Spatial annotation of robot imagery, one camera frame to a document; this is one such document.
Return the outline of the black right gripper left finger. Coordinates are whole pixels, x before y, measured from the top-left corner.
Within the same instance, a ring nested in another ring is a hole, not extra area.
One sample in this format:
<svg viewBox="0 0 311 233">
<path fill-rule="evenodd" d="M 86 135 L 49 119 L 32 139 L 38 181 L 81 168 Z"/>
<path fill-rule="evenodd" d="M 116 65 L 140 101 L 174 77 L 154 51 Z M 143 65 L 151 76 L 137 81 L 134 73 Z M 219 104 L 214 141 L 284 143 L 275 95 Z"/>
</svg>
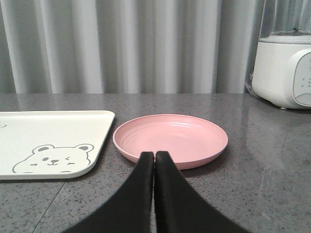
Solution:
<svg viewBox="0 0 311 233">
<path fill-rule="evenodd" d="M 100 208 L 66 233 L 149 233 L 154 154 L 143 152 L 123 185 Z"/>
</svg>

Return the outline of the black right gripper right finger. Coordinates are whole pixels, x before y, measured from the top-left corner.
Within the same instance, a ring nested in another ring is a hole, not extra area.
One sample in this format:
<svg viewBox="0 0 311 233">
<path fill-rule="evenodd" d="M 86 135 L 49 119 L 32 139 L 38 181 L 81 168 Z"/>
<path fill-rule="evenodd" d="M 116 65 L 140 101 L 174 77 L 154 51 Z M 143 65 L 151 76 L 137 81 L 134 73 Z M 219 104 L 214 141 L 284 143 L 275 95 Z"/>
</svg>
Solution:
<svg viewBox="0 0 311 233">
<path fill-rule="evenodd" d="M 158 233 L 248 232 L 209 205 L 167 151 L 159 151 L 155 157 L 155 216 Z"/>
</svg>

